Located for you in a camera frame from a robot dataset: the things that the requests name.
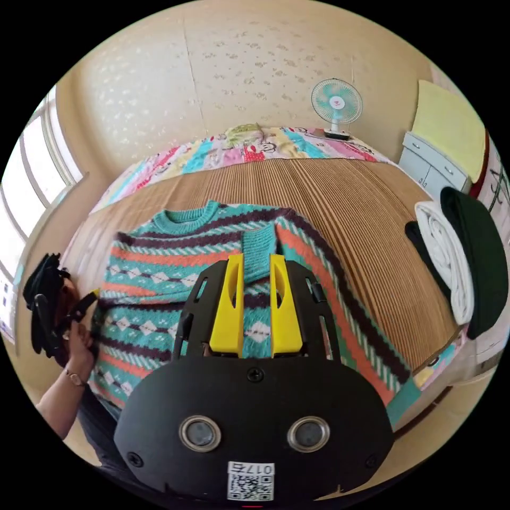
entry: striped knit sweater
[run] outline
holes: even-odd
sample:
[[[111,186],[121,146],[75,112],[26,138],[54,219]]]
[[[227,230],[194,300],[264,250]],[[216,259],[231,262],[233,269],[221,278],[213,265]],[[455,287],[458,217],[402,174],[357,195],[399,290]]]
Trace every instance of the striped knit sweater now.
[[[315,274],[335,317],[342,362],[372,383],[394,424],[419,390],[353,296],[326,241],[292,209],[213,201],[201,209],[163,210],[116,235],[92,320],[99,357],[89,383],[107,407],[118,415],[143,377],[170,360],[181,309],[199,274],[240,252],[243,357],[270,356],[269,254],[282,254]]]

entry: fan base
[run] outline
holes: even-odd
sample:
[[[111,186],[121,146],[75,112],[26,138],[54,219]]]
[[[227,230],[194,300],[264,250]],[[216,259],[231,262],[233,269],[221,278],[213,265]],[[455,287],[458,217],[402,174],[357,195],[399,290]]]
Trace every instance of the fan base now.
[[[324,136],[326,138],[335,138],[336,140],[349,140],[351,137],[346,131],[332,131],[331,129],[324,129]]]

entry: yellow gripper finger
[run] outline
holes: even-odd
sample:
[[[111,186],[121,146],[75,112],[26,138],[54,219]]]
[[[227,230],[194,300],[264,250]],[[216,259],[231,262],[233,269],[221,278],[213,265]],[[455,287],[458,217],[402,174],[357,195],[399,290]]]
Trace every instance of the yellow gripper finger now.
[[[219,298],[218,310],[212,327],[209,347],[215,353],[243,353],[244,315],[244,257],[243,254],[230,255],[225,269],[223,289]]]
[[[279,354],[297,354],[303,340],[299,328],[294,298],[288,280],[283,255],[269,256],[271,303],[271,357]],[[278,306],[278,294],[281,302]]]

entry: wooden mat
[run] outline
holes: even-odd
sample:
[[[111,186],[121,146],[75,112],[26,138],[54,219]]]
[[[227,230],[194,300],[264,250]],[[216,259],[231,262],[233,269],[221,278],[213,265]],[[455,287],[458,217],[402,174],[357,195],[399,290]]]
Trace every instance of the wooden mat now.
[[[414,204],[429,200],[398,168],[347,159],[273,159],[170,178],[90,215],[62,258],[82,295],[99,287],[117,231],[161,209],[208,199],[292,207],[337,252],[354,294],[416,371],[458,328],[433,277],[404,233]]]

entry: label sticker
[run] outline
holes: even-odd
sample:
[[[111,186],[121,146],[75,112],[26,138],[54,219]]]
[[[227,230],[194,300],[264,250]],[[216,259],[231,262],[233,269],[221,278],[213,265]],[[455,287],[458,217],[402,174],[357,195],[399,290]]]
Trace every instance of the label sticker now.
[[[227,499],[231,501],[273,501],[274,491],[274,464],[228,463]]]

